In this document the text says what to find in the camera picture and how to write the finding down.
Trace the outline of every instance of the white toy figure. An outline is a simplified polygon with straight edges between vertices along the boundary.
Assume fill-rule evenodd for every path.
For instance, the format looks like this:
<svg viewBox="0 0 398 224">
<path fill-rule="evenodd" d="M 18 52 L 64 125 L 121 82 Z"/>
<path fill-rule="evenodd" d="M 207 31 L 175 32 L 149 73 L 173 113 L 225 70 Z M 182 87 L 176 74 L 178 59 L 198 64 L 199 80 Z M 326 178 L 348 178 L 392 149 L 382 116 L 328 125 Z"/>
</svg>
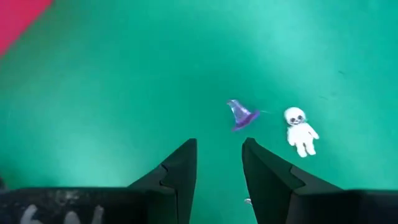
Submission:
<svg viewBox="0 0 398 224">
<path fill-rule="evenodd" d="M 296 145 L 300 157 L 306 157 L 307 153 L 315 155 L 313 139 L 319 139 L 319 135 L 306 122 L 305 113 L 300 108 L 292 107 L 285 110 L 287 128 L 287 141 L 291 146 Z"/>
</svg>

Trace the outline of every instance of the purple witch hat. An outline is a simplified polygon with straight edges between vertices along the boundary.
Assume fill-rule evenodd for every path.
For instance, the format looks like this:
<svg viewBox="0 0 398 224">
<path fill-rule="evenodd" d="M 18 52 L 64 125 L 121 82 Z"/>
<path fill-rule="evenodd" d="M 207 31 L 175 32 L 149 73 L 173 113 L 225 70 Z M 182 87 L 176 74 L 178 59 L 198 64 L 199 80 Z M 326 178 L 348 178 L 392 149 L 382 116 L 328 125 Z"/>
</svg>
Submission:
<svg viewBox="0 0 398 224">
<path fill-rule="evenodd" d="M 229 100 L 227 104 L 231 107 L 232 113 L 235 117 L 235 127 L 232 131 L 237 131 L 246 127 L 252 120 L 256 119 L 260 115 L 259 110 L 251 113 L 248 109 L 242 106 L 238 100 Z"/>
</svg>

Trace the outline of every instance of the red fabric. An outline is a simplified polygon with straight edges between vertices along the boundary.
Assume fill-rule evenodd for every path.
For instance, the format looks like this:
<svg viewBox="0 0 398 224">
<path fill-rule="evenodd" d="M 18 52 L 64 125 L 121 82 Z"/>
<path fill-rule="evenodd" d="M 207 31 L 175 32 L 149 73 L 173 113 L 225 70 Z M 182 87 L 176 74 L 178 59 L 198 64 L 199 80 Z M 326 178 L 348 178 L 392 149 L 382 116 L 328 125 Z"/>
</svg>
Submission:
<svg viewBox="0 0 398 224">
<path fill-rule="evenodd" d="M 52 0 L 0 0 L 0 56 Z"/>
</svg>

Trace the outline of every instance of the green surface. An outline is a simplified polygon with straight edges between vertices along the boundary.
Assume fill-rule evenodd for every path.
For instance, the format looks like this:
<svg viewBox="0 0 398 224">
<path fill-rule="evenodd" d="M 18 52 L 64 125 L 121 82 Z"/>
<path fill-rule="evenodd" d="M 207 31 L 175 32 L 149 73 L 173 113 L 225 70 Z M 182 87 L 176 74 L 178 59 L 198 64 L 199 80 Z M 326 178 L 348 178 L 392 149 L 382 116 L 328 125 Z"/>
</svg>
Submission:
<svg viewBox="0 0 398 224">
<path fill-rule="evenodd" d="M 192 223 L 255 223 L 241 144 L 344 188 L 398 189 L 398 2 L 58 0 L 0 61 L 11 187 L 123 186 L 198 139 Z M 261 114 L 232 133 L 226 105 Z M 283 111 L 321 139 L 301 159 Z"/>
</svg>

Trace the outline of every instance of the green mat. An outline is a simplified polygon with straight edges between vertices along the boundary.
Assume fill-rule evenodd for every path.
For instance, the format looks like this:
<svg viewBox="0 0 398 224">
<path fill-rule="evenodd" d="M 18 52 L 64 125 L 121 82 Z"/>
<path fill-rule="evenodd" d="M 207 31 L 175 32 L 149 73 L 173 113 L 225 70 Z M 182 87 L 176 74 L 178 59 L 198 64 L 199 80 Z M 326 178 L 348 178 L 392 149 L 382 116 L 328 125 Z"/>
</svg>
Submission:
<svg viewBox="0 0 398 224">
<path fill-rule="evenodd" d="M 255 223 L 245 138 L 342 188 L 398 189 L 398 2 L 58 0 L 0 61 L 12 188 L 123 186 L 198 139 L 192 223 Z M 227 100 L 261 114 L 232 133 Z M 320 135 L 299 158 L 283 111 Z"/>
</svg>

